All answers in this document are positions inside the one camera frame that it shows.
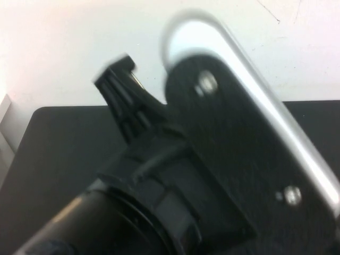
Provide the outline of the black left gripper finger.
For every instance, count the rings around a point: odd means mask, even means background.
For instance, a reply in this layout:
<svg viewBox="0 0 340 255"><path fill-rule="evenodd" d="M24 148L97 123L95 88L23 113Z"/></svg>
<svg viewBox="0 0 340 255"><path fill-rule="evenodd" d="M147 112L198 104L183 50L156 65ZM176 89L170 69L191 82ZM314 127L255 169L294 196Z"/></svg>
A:
<svg viewBox="0 0 340 255"><path fill-rule="evenodd" d="M144 89L134 69L133 59L124 55L94 82L127 144L166 121L165 106Z"/></svg>

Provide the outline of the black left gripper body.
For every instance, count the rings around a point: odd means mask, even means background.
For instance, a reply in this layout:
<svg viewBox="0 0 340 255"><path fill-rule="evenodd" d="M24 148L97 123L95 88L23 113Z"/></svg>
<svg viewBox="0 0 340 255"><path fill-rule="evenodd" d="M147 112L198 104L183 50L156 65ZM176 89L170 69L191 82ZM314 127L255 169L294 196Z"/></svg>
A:
<svg viewBox="0 0 340 255"><path fill-rule="evenodd" d="M127 148L100 179L160 222L172 237L252 239L241 212L162 111L113 110Z"/></svg>

